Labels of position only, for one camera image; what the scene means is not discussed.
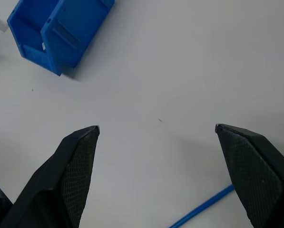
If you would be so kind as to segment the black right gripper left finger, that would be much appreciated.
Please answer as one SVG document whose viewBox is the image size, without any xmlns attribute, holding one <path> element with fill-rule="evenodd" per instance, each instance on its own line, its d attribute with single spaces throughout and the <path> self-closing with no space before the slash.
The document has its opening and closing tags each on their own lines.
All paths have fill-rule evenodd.
<svg viewBox="0 0 284 228">
<path fill-rule="evenodd" d="M 99 126 L 74 131 L 34 172 L 0 228 L 79 228 Z"/>
</svg>

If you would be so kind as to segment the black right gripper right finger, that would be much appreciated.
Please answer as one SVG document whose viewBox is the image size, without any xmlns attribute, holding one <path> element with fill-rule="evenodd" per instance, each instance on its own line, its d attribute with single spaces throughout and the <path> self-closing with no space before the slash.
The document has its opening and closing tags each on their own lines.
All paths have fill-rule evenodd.
<svg viewBox="0 0 284 228">
<path fill-rule="evenodd" d="M 234 189 L 254 228 L 284 228 L 284 156 L 263 136 L 217 124 Z"/>
</svg>

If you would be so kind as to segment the blue plastic storage bin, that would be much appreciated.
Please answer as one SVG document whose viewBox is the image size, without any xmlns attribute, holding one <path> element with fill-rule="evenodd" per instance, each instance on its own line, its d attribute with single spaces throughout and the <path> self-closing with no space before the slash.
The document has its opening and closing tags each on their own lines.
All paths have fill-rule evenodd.
<svg viewBox="0 0 284 228">
<path fill-rule="evenodd" d="M 60 76 L 75 68 L 115 0 L 19 0 L 8 25 L 21 56 Z"/>
</svg>

